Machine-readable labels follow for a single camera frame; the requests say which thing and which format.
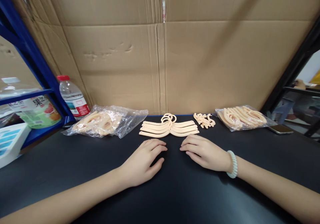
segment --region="cardboard box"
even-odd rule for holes
[[[148,109],[153,115],[242,104],[261,108],[320,4],[13,1],[53,72],[69,75],[91,105]]]

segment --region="black tabletop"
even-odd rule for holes
[[[178,122],[192,120],[178,116]],[[160,122],[160,117],[147,117]],[[224,150],[316,192],[320,192],[320,148],[299,134],[277,135],[266,128],[230,132],[200,128]],[[0,169],[0,217],[98,177],[120,166],[148,137],[139,125],[123,139],[54,134]],[[179,150],[184,138],[162,138],[168,151],[162,169],[147,183],[96,205],[75,223],[298,223],[239,178],[204,169]]]

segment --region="bagged plastic parts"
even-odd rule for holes
[[[94,105],[91,112],[62,133],[91,137],[116,135],[123,138],[148,115],[148,110],[134,110],[120,106]]]

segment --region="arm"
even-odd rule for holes
[[[200,136],[189,135],[181,151],[204,168],[232,172],[231,156]],[[273,200],[302,223],[320,223],[320,194],[286,178],[237,158],[238,177]]]
[[[164,159],[150,165],[167,150],[165,145],[157,139],[144,141],[122,166],[11,213],[0,219],[0,224],[70,223],[106,198],[150,180],[161,169]]]

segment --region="water bottle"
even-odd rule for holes
[[[7,86],[0,90],[0,98],[13,97],[40,90],[34,86],[21,83],[17,77],[2,78],[2,81]],[[46,95],[12,102],[8,106],[33,129],[50,127],[61,120],[60,114]]]
[[[60,93],[76,120],[87,115],[90,110],[80,89],[70,81],[69,76],[57,76],[60,81]]]

